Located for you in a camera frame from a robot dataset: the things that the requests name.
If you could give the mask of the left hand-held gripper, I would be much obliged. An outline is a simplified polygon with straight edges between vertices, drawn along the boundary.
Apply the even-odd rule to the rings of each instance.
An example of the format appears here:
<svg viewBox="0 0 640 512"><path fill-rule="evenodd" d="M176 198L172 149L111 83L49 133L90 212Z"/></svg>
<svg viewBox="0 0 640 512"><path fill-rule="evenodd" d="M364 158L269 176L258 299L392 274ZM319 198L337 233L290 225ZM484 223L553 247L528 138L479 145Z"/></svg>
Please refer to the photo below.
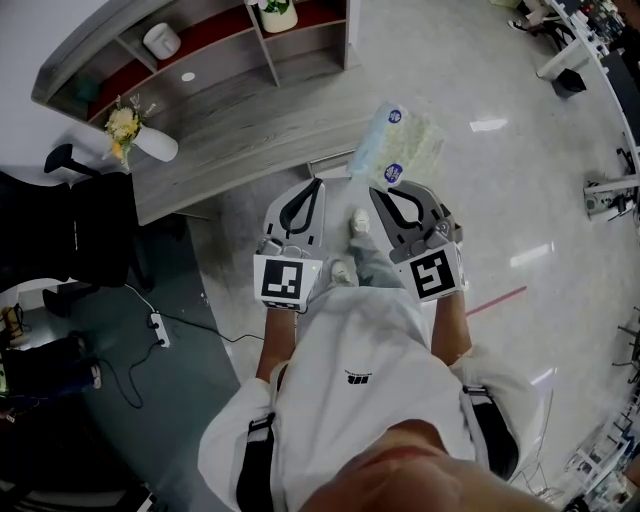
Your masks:
<svg viewBox="0 0 640 512"><path fill-rule="evenodd" d="M320 178L298 184L274 200L253 257L255 298L271 309L305 310L326 259L323 234Z"/></svg>

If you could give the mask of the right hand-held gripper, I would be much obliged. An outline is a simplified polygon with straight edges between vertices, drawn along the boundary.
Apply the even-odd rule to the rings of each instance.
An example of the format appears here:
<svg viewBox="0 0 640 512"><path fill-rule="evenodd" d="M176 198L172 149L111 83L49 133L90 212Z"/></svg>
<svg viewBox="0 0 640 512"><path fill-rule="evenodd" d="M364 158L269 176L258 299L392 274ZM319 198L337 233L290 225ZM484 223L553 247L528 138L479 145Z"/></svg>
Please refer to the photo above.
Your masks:
<svg viewBox="0 0 640 512"><path fill-rule="evenodd" d="M428 187L403 181L370 198L392 245L389 259L419 302L431 302L466 283L459 244L461 226Z"/></svg>

